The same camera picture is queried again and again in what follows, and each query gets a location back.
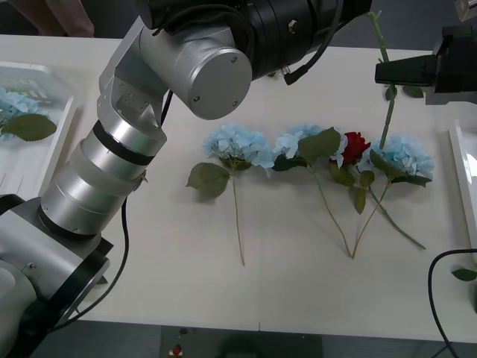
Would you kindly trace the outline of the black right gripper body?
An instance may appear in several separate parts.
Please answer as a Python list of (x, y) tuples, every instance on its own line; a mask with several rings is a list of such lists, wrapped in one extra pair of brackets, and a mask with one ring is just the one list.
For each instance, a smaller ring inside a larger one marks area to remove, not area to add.
[(437, 71), (426, 90), (427, 105), (449, 102), (476, 103), (476, 28), (446, 27), (442, 42), (434, 50)]

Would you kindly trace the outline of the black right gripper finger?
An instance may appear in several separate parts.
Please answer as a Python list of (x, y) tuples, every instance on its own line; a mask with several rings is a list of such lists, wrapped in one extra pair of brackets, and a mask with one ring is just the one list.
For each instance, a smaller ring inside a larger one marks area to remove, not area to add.
[(430, 87), (436, 78), (437, 57), (433, 54), (378, 63), (375, 82), (401, 86)]

